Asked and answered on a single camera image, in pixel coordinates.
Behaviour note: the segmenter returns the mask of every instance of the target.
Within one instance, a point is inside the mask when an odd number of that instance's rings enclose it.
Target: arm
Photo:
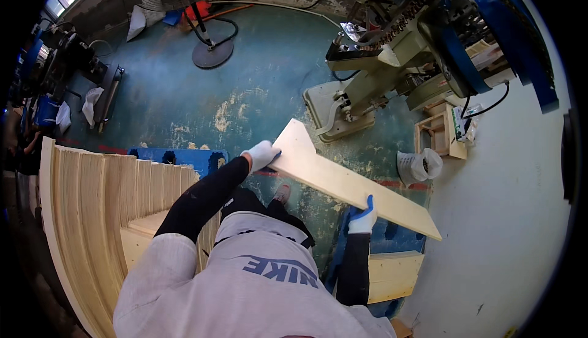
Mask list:
[[[371,228],[376,223],[373,196],[367,197],[368,208],[352,210],[347,245],[337,280],[337,301],[346,306],[367,305],[369,295],[369,241]]]
[[[36,143],[36,140],[37,140],[37,138],[39,137],[39,135],[40,135],[40,131],[37,131],[37,132],[35,133],[35,138],[34,138],[34,139],[33,139],[33,141],[31,142],[31,144],[29,144],[29,145],[28,145],[28,146],[27,146],[27,147],[24,149],[24,152],[25,152],[25,154],[26,154],[26,155],[27,155],[27,154],[29,154],[29,153],[31,153],[31,152],[33,151],[33,149],[35,148],[35,143]]]
[[[269,141],[262,141],[196,182],[172,205],[155,236],[179,233],[196,243],[202,227],[221,209],[233,189],[249,173],[267,166],[280,153]]]

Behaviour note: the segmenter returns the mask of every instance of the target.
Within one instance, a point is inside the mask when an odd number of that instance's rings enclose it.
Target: machine base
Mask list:
[[[199,68],[212,69],[227,61],[233,54],[233,41],[230,39],[217,45],[211,51],[200,41],[192,51],[192,62]]]
[[[309,88],[302,94],[302,99],[317,128],[322,128],[328,124],[329,112],[334,102],[335,93],[344,90],[350,82],[351,80],[328,82]],[[369,112],[356,121],[348,122],[345,120],[345,116],[341,114],[341,110],[337,110],[333,128],[319,135],[319,139],[324,143],[330,143],[342,136],[372,127],[375,120],[374,112]]]

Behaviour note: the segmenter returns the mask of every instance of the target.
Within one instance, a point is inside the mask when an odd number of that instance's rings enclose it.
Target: hand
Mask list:
[[[280,154],[282,154],[282,150],[273,147],[270,141],[261,141],[248,151],[243,151],[241,156],[247,158],[246,155],[249,155],[251,157],[249,162],[249,174],[251,174],[272,163]]]
[[[348,233],[370,233],[373,225],[376,223],[378,214],[376,213],[376,205],[373,202],[373,195],[367,197],[368,207],[362,213],[357,208],[352,208],[351,219],[349,220]]]

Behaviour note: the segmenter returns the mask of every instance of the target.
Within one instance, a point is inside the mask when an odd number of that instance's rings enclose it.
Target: gray sweatshirt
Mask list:
[[[341,305],[325,289],[303,238],[279,220],[233,213],[217,233],[224,240],[194,276],[194,242],[177,233],[155,237],[123,283],[116,335],[396,338],[385,317]]]

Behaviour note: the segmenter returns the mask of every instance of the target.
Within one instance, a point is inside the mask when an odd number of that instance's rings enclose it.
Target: white wall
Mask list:
[[[533,86],[511,81],[508,97],[481,115],[468,159],[445,160],[429,208],[444,240],[427,240],[400,312],[415,338],[501,337],[525,322],[552,275],[570,211],[560,172],[570,104],[559,56],[543,35],[560,109],[542,115]],[[501,85],[472,103],[488,107],[503,94]]]

